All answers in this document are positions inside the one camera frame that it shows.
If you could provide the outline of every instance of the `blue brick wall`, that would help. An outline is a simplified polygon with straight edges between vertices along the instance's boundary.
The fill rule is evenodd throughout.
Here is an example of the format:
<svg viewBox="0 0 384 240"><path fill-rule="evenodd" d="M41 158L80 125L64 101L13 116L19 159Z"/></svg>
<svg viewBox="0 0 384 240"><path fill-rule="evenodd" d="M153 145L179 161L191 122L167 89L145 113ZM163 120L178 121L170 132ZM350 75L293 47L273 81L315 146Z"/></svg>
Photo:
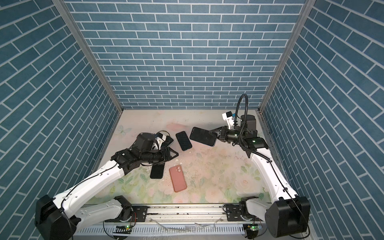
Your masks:
<svg viewBox="0 0 384 240"><path fill-rule="evenodd" d="M66 1L121 104L257 108L304 0Z"/></svg>
<svg viewBox="0 0 384 240"><path fill-rule="evenodd" d="M0 0L0 239L86 177L117 110L50 0Z"/></svg>
<svg viewBox="0 0 384 240"><path fill-rule="evenodd" d="M383 13L317 0L265 109L319 239L384 239Z"/></svg>

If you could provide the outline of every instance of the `pink phone case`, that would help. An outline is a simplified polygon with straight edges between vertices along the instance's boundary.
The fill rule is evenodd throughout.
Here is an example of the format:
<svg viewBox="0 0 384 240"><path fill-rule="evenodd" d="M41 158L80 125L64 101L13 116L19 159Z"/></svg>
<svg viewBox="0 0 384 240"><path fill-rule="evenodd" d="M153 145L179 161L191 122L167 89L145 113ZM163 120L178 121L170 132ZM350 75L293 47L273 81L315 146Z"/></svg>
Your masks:
<svg viewBox="0 0 384 240"><path fill-rule="evenodd" d="M187 189L187 184L185 183L184 173L181 169L181 165L171 167L169 169L169 173L175 192L180 192Z"/></svg>

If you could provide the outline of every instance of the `metal corner post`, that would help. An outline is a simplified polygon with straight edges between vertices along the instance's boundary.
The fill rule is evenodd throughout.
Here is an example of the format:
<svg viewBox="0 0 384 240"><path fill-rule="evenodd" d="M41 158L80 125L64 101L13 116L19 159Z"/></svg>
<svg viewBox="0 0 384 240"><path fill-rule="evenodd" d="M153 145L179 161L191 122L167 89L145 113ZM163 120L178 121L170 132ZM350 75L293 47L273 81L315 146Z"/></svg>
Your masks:
<svg viewBox="0 0 384 240"><path fill-rule="evenodd" d="M305 4L304 4L304 6L300 12L299 18L297 19L295 27L292 30L291 37L289 38L288 43L284 49L284 52L281 55L280 62L275 69L275 72L272 76L271 82L269 83L269 85L266 89L265 95L264 95L262 102L260 104L260 107L259 107L260 113L262 113L266 107L266 104L267 104L267 102L268 102L268 100L269 100L269 98L273 92L273 89L275 88L275 86L277 84L277 81L279 80L279 77L283 71L283 68L288 61L289 55L291 54L292 49L295 46L297 39L299 38L301 30L303 29L304 23L306 22L315 2L316 2L316 0L306 0Z"/></svg>
<svg viewBox="0 0 384 240"><path fill-rule="evenodd" d="M118 109L119 113L122 113L123 107L121 106L119 100L117 99L115 93L113 92L110 84L108 83L107 78L105 77L99 63L96 61L91 49L89 48L89 45L85 41L78 25L76 24L72 14L70 13L67 5L65 4L64 0L52 0L53 4L59 11L61 17L63 18L64 22L66 23L67 27L71 31L73 37L75 38L77 44L79 45L80 49L83 51L85 57L87 58L89 64L91 65L92 69L95 71L96 75L98 76L101 84L104 86L105 90L107 91L109 97L112 99L112 102L115 104L116 108Z"/></svg>

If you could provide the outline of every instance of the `smartphone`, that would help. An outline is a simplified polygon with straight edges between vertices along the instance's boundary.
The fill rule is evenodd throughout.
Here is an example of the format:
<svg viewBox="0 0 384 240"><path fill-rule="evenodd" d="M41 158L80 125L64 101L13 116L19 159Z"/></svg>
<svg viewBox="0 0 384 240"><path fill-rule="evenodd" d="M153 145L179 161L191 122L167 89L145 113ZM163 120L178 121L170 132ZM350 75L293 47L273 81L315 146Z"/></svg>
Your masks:
<svg viewBox="0 0 384 240"><path fill-rule="evenodd" d="M165 165L165 163L153 165L149 177L152 179L162 179Z"/></svg>
<svg viewBox="0 0 384 240"><path fill-rule="evenodd" d="M184 179L184 173L181 169L181 165L171 167L169 169L169 173L175 192L180 192L187 189L187 184Z"/></svg>
<svg viewBox="0 0 384 240"><path fill-rule="evenodd" d="M185 131L176 133L176 138L180 144L181 150L185 151L192 148L192 144Z"/></svg>
<svg viewBox="0 0 384 240"><path fill-rule="evenodd" d="M216 143L216 138L211 134L209 134L208 130L198 128L198 127L192 128L192 132L191 132L191 135L189 135L189 139L196 142L200 142L202 144L205 144L211 147L213 147Z"/></svg>

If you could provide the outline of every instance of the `robotic arm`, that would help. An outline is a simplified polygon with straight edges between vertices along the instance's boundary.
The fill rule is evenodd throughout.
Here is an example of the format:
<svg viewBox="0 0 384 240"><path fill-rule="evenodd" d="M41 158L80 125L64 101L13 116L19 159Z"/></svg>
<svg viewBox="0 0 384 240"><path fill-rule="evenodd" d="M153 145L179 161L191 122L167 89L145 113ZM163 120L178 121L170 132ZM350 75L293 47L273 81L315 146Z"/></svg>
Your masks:
<svg viewBox="0 0 384 240"><path fill-rule="evenodd" d="M116 152L110 161L89 177L53 198L48 195L40 198L36 204L35 225L42 237L46 240L67 240L77 230L107 219L129 220L132 208L123 196L91 207L82 206L141 163L157 165L177 157L179 154L168 147L170 142L170 137L160 132L140 133L130 148Z"/></svg>
<svg viewBox="0 0 384 240"><path fill-rule="evenodd" d="M243 98L245 98L245 112L240 117L241 124L238 126L237 113ZM257 136L255 116L248 115L247 112L248 96L243 94L237 103L236 113L223 114L227 126L209 131L222 142L232 143L233 146L240 145L248 158L258 166L269 189L272 203L263 202L258 197L242 198L239 202L241 214L244 218L252 219L256 216L264 220L274 237L305 232L310 213L309 201L306 197L299 197L286 181L273 160L265 140Z"/></svg>

